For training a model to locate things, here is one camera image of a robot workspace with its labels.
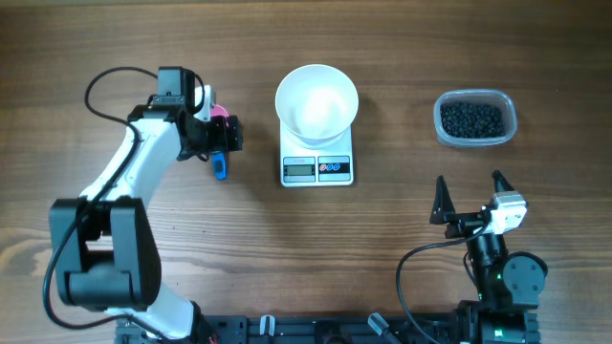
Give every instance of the wood grain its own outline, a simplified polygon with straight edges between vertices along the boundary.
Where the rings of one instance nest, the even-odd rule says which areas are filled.
[[[530,203],[508,235],[550,267],[538,311],[545,343],[612,337],[612,14],[605,1],[245,2],[34,7],[0,15],[0,342],[109,342],[112,327],[68,332],[44,316],[48,209],[98,176],[124,135],[87,113],[84,89],[119,65],[183,65],[239,116],[245,150],[217,182],[199,161],[174,164],[148,209],[164,280],[207,314],[401,311],[393,278],[409,249],[443,239],[427,223],[444,174],[460,211],[488,201],[498,168]],[[278,182],[275,89],[292,69],[325,63],[360,92],[357,182]],[[94,106],[125,116],[154,90],[126,73]],[[432,107],[445,91],[508,93],[509,143],[440,145]],[[464,247],[405,266],[408,303],[450,311],[475,293]],[[58,305],[78,320],[96,317]]]

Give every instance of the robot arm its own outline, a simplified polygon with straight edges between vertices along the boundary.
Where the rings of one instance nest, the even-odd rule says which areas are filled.
[[[180,67],[160,68],[157,94],[128,116],[140,136],[134,156],[71,235],[55,266],[64,304],[129,315],[130,320],[154,330],[155,334],[149,335],[187,343],[198,342],[198,338],[209,342],[214,331],[197,305],[162,283],[161,261],[145,210],[174,161],[242,149],[237,117],[212,117],[214,92],[208,85],[195,88],[195,78],[199,76]],[[127,128],[123,143],[98,179],[79,198],[55,202],[50,211],[54,250],[70,223],[96,198],[133,145],[134,133]],[[112,237],[113,248],[90,250],[87,243],[101,235]]]

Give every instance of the scale control panel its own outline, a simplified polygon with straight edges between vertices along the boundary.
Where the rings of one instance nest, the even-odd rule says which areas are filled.
[[[347,185],[353,181],[349,156],[286,157],[283,159],[285,186]]]

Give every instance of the black beans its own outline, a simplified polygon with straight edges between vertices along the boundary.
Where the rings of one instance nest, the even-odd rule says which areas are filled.
[[[440,106],[444,130],[456,138],[486,139],[504,136],[501,110],[490,104],[454,101]]]

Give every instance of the wooden surface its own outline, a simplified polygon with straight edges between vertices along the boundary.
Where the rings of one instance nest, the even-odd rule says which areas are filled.
[[[436,177],[469,211],[488,201],[498,168],[530,203],[509,249],[550,268],[538,311],[544,342],[610,342],[611,14],[606,1],[527,0],[0,10],[0,342],[113,337],[108,326],[54,326],[40,286],[50,205],[92,182],[124,135],[82,103],[90,79],[120,65],[188,67],[244,125],[245,150],[230,156],[226,181],[199,161],[175,163],[148,209],[165,282],[204,313],[399,314],[398,260],[444,238],[427,223]],[[274,93],[309,63],[340,68],[360,92],[351,187],[278,181]],[[433,103],[463,88],[510,95],[512,141],[473,150],[436,141]],[[112,75],[93,102],[125,116],[154,89],[146,76]],[[449,312],[476,297],[464,251],[406,264],[414,310]],[[55,304],[74,321],[95,317]]]

